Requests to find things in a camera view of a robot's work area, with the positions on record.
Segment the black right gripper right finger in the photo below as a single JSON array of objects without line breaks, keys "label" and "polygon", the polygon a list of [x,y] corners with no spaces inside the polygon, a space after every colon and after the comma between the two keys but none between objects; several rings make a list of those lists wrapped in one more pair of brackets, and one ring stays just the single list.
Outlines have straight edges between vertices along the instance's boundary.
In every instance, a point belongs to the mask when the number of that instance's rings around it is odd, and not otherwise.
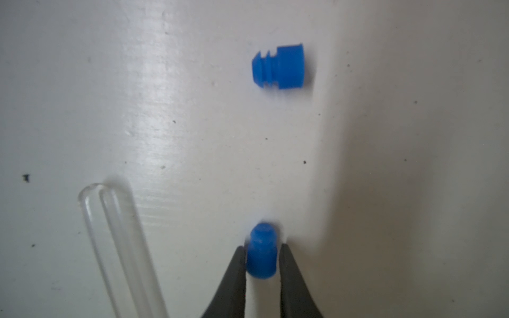
[{"label": "black right gripper right finger", "polygon": [[282,244],[279,254],[280,316],[323,317],[315,304],[288,244]]}]

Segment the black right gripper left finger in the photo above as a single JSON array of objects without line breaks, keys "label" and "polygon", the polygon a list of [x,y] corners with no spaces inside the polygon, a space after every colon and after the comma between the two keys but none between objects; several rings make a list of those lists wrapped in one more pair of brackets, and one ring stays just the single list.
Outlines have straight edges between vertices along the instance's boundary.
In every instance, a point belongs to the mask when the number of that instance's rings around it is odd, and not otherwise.
[{"label": "black right gripper left finger", "polygon": [[212,301],[202,315],[203,318],[245,316],[246,255],[245,247],[236,248]]}]

